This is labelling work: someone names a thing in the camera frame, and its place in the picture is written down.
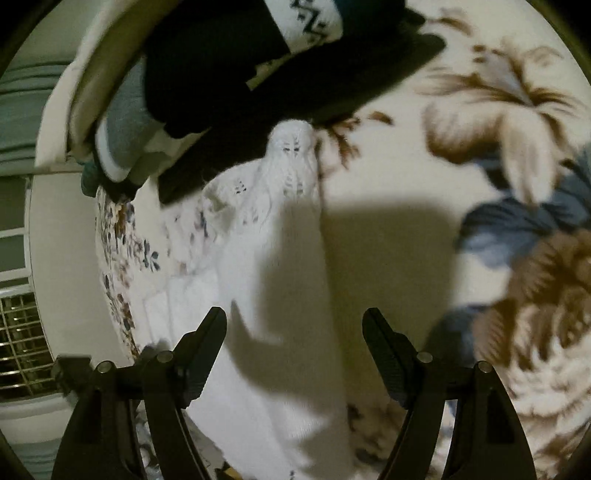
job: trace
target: small floral print fabric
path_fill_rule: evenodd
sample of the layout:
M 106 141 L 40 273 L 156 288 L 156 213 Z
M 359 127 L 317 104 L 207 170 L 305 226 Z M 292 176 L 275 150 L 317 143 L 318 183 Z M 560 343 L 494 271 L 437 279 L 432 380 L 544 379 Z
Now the small floral print fabric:
M 408 6 L 446 48 L 349 118 L 315 125 L 333 316 L 360 393 L 355 458 L 375 479 L 404 416 L 359 330 L 378 306 L 417 348 L 495 367 L 549 480 L 591 420 L 591 87 L 525 0 Z M 150 338 L 144 300 L 198 268 L 216 229 L 199 194 L 163 209 L 147 184 L 133 202 L 97 202 L 101 285 L 132 359 Z M 454 415 L 448 405 L 431 478 Z

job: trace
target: white wall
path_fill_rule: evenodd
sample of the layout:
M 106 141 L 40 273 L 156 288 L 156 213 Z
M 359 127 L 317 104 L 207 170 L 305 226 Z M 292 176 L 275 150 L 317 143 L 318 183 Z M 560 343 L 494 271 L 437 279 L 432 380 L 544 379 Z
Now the white wall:
M 29 35 L 11 66 L 72 59 L 80 40 L 106 0 L 62 0 Z
M 63 436 L 72 408 L 61 395 L 0 404 L 0 430 L 11 445 Z
M 33 178 L 29 232 L 37 306 L 54 357 L 127 365 L 99 283 L 95 201 L 82 195 L 80 174 Z

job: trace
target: teal cloth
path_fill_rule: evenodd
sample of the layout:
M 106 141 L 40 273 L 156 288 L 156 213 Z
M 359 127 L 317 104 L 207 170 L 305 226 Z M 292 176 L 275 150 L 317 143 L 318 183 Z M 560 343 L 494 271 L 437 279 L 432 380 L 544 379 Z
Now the teal cloth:
M 35 480 L 50 480 L 61 439 L 40 443 L 11 445 Z
M 20 67 L 0 77 L 0 176 L 33 173 L 43 108 L 68 63 Z

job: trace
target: white knitted cloth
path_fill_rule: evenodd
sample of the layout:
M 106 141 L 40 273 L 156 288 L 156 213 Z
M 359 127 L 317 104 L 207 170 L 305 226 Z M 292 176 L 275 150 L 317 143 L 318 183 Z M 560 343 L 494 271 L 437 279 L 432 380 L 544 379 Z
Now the white knitted cloth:
M 202 201 L 212 248 L 146 305 L 154 341 L 172 346 L 212 305 L 228 314 L 187 412 L 247 479 L 352 477 L 314 145 L 309 124 L 283 122 L 265 158 L 211 182 Z

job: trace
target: vent grille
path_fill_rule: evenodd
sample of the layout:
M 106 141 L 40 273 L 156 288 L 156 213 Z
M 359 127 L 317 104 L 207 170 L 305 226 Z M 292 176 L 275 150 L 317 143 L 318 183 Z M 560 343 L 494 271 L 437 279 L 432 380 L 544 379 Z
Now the vent grille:
M 55 393 L 53 358 L 35 295 L 0 298 L 0 319 L 0 401 Z

